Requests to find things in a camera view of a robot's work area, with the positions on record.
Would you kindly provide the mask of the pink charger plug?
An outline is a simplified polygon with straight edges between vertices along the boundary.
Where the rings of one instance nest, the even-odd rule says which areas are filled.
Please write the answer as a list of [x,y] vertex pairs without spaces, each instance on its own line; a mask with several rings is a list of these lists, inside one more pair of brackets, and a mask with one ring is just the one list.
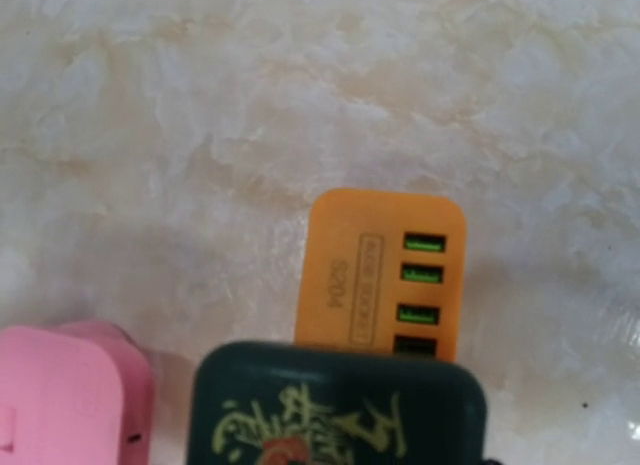
[[1,332],[4,464],[147,464],[155,383],[119,327],[87,320]]

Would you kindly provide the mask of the orange power strip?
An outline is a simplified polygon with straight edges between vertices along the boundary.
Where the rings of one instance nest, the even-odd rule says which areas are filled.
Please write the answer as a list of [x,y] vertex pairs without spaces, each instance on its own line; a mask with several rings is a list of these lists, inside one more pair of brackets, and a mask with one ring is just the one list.
[[338,188],[309,216],[294,342],[453,362],[467,222],[448,198]]

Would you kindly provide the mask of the dark green cube adapter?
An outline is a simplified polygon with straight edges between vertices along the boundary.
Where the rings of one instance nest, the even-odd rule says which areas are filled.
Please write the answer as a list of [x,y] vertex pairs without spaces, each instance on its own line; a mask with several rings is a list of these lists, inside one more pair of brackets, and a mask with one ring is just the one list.
[[190,464],[479,464],[487,406],[429,358],[234,342],[200,364]]

